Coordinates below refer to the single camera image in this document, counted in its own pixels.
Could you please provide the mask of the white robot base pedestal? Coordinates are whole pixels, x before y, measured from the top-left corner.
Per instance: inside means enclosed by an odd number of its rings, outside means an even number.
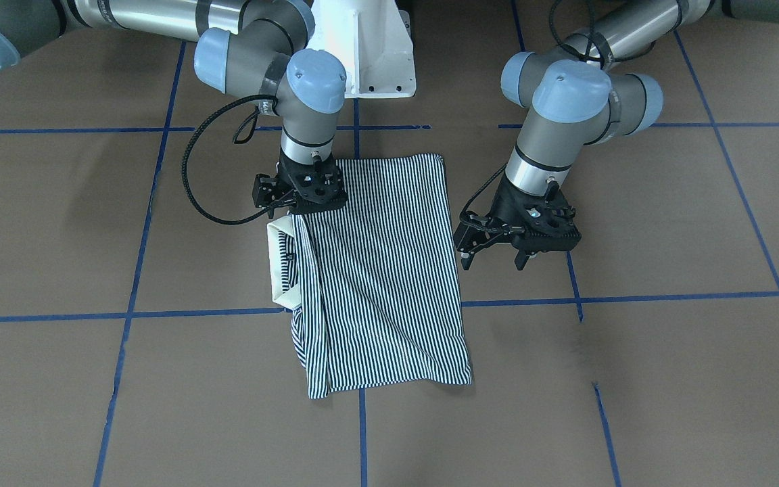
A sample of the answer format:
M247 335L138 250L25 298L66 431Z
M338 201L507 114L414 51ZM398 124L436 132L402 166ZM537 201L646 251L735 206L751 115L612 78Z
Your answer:
M310 49L346 69L347 99L410 98L417 92L409 14L396 1L314 1Z

